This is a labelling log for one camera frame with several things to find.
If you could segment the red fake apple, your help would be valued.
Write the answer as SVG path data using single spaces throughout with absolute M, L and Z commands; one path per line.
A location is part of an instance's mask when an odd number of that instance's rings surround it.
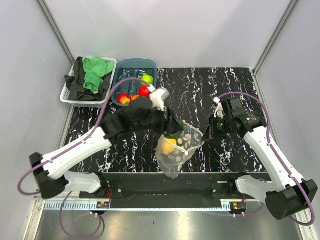
M 149 98 L 149 97 L 150 97 L 150 94 L 151 94 L 151 91 L 148 89 L 148 86 L 147 86 L 147 85 L 144 85 L 144 86 L 142 86 L 142 87 L 139 89 L 139 95 L 140 95 L 141 97 Z

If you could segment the orange fake fruit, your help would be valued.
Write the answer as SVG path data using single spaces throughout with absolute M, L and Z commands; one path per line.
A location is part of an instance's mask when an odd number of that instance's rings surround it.
M 131 101 L 134 101 L 136 99 L 138 99 L 140 97 L 140 95 L 134 95 L 132 98 L 131 98 Z

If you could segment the clear polka dot zip bag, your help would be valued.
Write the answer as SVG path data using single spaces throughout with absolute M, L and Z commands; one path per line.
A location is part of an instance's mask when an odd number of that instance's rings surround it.
M 155 158 L 160 170 L 171 179 L 178 177 L 183 165 L 189 161 L 204 144 L 202 140 L 203 133 L 199 129 L 187 124 L 185 121 L 182 121 L 182 126 L 183 132 L 180 136 L 172 136 L 169 138 L 161 135 L 155 152 Z M 177 141 L 174 152 L 168 155 L 163 154 L 162 151 L 165 138 L 176 139 Z

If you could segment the red yellow fake peach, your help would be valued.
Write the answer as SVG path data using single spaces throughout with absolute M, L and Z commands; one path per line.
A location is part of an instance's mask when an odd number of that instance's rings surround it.
M 126 93 L 121 93 L 117 97 L 117 102 L 121 105 L 128 105 L 131 102 L 131 97 Z

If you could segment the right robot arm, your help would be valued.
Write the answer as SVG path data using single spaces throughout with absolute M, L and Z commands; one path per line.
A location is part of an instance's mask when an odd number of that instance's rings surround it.
M 239 96 L 228 98 L 225 94 L 213 100 L 214 113 L 209 117 L 203 141 L 224 140 L 236 133 L 252 148 L 271 179 L 266 183 L 247 173 L 239 173 L 227 182 L 227 192 L 232 198 L 247 195 L 262 202 L 271 215 L 282 220 L 291 218 L 306 209 L 315 221 L 312 201 L 318 191 L 314 180 L 306 180 L 288 161 L 270 135 L 268 116 L 248 112 Z

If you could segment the green fake apple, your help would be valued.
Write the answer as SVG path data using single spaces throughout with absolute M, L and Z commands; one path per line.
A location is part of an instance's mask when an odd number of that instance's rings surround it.
M 148 83 L 149 85 L 153 85 L 154 84 L 154 78 L 153 76 L 149 75 L 149 74 L 144 74 L 141 79 Z

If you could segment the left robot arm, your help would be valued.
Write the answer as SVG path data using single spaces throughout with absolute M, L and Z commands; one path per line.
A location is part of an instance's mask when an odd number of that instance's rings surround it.
M 128 134 L 152 130 L 176 136 L 183 132 L 182 122 L 175 119 L 171 109 L 158 109 L 147 97 L 139 97 L 128 106 L 105 116 L 97 128 L 64 147 L 29 157 L 43 199 L 57 197 L 63 192 L 85 192 L 95 198 L 109 195 L 110 185 L 101 173 L 72 172 L 70 169 L 104 149 L 109 149 Z

